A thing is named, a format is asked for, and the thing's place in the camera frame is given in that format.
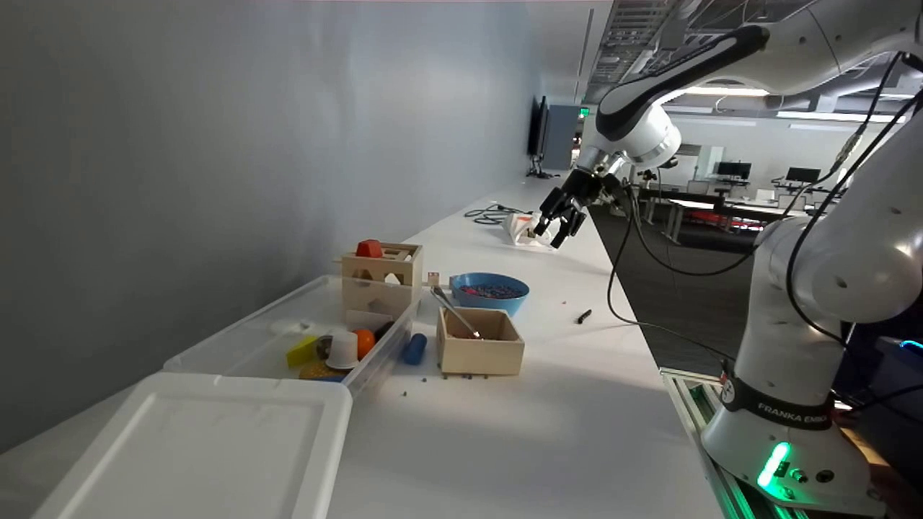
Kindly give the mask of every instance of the floor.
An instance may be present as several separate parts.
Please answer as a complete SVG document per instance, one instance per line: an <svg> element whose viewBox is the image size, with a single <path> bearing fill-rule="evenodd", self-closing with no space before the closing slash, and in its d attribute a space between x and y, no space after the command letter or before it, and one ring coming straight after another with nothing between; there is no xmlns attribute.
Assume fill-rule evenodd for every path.
<svg viewBox="0 0 923 519"><path fill-rule="evenodd" d="M614 258L625 218L612 206L596 206L591 215ZM716 271L746 249L741 238L716 238L693 226L680 234L683 245L668 241L658 226L641 225L641 231L655 257L683 271ZM717 277L676 273L658 264L631 234L617 258L617 278L635 316L648 322L642 334L661 365L717 373L720 360L739 350L745 334L749 268L754 258Z"/></svg>

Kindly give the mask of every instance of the yellow object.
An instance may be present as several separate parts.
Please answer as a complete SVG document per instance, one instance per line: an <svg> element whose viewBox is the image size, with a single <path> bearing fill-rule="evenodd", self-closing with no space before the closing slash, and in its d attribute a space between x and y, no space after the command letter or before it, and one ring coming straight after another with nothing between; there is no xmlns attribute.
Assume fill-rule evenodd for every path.
<svg viewBox="0 0 923 519"><path fill-rule="evenodd" d="M293 342L293 346L285 350L285 365L288 365L288 369L305 365L312 356L318 356L318 342L319 342L318 334L309 334L309 337L304 337L299 342Z"/></svg>

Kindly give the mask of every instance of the white box lid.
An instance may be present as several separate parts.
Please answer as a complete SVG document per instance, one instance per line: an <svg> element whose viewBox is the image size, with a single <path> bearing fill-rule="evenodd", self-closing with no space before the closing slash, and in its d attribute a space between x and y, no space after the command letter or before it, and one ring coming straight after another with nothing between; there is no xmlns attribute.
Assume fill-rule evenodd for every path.
<svg viewBox="0 0 923 519"><path fill-rule="evenodd" d="M341 382L159 372L35 519L322 519L348 407Z"/></svg>

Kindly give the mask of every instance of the blue bowl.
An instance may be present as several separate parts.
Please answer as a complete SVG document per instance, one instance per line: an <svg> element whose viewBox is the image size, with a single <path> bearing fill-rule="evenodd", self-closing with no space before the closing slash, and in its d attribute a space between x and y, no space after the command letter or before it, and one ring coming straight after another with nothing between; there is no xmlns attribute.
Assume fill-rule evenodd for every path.
<svg viewBox="0 0 923 519"><path fill-rule="evenodd" d="M517 277L492 271L471 271L451 278L456 306L498 307L517 313L527 297L527 285Z"/></svg>

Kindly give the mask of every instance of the computer monitor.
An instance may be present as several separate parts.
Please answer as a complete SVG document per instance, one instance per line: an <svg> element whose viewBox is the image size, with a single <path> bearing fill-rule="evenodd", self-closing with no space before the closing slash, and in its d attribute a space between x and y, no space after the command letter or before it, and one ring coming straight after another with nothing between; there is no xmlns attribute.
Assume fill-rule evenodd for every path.
<svg viewBox="0 0 923 519"><path fill-rule="evenodd" d="M816 185L816 177L820 177L820 170L813 170L813 166L787 166L787 176L784 176L787 182L808 182L808 185Z"/></svg>
<svg viewBox="0 0 923 519"><path fill-rule="evenodd" d="M749 160L717 160L716 176L723 177L749 177Z"/></svg>

